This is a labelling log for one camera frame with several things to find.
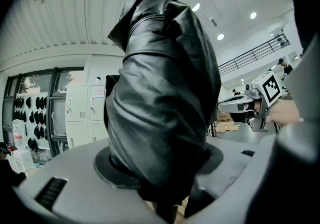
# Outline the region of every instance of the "white box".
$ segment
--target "white box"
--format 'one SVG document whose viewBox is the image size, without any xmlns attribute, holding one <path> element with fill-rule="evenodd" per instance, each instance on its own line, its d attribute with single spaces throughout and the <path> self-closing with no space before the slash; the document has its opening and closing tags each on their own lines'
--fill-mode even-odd
<svg viewBox="0 0 320 224">
<path fill-rule="evenodd" d="M 35 168 L 34 162 L 29 150 L 15 150 L 13 156 L 16 159 L 20 172 L 25 172 L 29 168 Z"/>
</svg>

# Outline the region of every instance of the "black leather jacket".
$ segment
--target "black leather jacket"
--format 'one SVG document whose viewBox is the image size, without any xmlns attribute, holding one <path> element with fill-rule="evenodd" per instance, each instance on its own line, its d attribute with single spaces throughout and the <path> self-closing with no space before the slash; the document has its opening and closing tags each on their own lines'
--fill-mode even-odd
<svg viewBox="0 0 320 224">
<path fill-rule="evenodd" d="M 114 165 L 152 200 L 185 198 L 203 163 L 221 80 L 200 21 L 177 0 L 127 0 L 108 36 L 125 57 L 108 88 Z"/>
</svg>

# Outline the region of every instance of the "metal railing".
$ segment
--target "metal railing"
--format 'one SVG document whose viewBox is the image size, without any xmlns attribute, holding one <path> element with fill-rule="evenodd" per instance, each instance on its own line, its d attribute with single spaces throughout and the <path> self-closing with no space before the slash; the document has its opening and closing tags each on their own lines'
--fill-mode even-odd
<svg viewBox="0 0 320 224">
<path fill-rule="evenodd" d="M 254 49 L 247 51 L 242 55 L 220 65 L 220 75 L 227 74 L 229 72 L 237 70 L 288 45 L 290 45 L 289 40 L 286 38 L 284 34 L 281 34 L 278 37 L 275 37 L 255 47 Z"/>
</svg>

